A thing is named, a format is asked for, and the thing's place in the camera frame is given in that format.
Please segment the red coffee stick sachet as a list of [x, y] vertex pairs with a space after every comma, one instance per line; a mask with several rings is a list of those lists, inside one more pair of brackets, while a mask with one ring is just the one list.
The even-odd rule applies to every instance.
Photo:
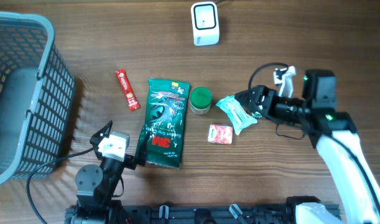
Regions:
[[128, 80], [125, 69], [120, 69], [118, 71], [115, 71], [115, 76], [118, 79], [118, 82], [121, 85], [123, 93], [126, 97], [129, 110], [135, 111], [135, 110], [139, 109], [141, 106], [140, 106], [138, 100], [136, 99], [136, 96], [132, 90], [132, 87], [131, 87], [131, 84]]

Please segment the green white gum pack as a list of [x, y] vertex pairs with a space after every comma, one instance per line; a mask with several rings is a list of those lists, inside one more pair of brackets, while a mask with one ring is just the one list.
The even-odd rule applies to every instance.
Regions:
[[260, 114], [259, 112], [254, 112], [254, 113], [252, 113], [252, 117], [254, 117], [254, 118], [261, 118], [262, 117], [262, 114]]

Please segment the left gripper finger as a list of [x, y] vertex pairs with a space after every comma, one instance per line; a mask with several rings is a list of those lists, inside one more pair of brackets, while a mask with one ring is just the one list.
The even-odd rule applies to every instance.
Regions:
[[93, 149], [95, 152], [98, 152], [98, 148], [99, 148], [98, 146], [100, 142], [105, 137], [109, 136], [112, 125], [113, 125], [113, 121], [111, 120], [103, 128], [101, 128], [99, 131], [94, 133], [94, 135], [92, 135], [92, 137], [90, 138], [90, 144], [93, 146]]
[[137, 149], [136, 149], [137, 158], [146, 158], [148, 139], [149, 139], [149, 133], [143, 133], [142, 135], [139, 136]]

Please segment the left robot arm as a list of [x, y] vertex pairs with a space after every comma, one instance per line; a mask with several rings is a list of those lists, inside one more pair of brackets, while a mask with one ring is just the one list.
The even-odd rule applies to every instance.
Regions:
[[86, 165], [76, 174], [77, 202], [72, 211], [66, 211], [65, 223], [131, 223], [132, 220], [114, 194], [123, 183], [124, 169], [134, 170], [146, 164], [145, 149], [129, 155], [126, 150], [130, 136], [112, 131], [113, 122], [92, 135], [90, 144], [100, 165]]

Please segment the red tissue packet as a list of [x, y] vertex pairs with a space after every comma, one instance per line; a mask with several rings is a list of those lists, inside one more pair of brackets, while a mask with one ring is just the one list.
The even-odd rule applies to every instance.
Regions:
[[213, 144], [232, 144], [233, 128], [231, 126], [211, 124], [207, 140]]

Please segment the green lid jar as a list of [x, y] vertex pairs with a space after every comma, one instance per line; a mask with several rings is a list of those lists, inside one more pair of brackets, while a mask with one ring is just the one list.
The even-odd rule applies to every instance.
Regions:
[[211, 91], [200, 86], [195, 88], [190, 95], [190, 108], [195, 114], [206, 114], [209, 112], [212, 102]]

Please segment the teal wet wipes pack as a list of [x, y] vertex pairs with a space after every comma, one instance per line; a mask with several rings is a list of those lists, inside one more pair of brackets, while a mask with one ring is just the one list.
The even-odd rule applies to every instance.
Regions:
[[245, 112], [234, 95], [226, 96], [217, 102], [217, 107], [224, 111], [233, 124], [234, 133], [239, 136], [241, 131], [252, 124], [257, 124], [257, 119]]

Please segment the green 3M glove package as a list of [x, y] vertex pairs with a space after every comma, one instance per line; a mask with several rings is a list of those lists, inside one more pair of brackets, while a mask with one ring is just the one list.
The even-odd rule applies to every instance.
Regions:
[[190, 84], [150, 78], [140, 135], [149, 133], [146, 164], [180, 167]]

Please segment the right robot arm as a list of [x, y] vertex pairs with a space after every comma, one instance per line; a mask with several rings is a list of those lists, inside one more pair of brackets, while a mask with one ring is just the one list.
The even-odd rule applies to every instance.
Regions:
[[380, 223], [380, 187], [366, 162], [356, 126], [336, 111], [336, 77], [330, 70], [305, 71], [301, 98], [264, 85], [249, 86], [235, 99], [250, 112], [302, 130], [330, 171], [348, 222]]

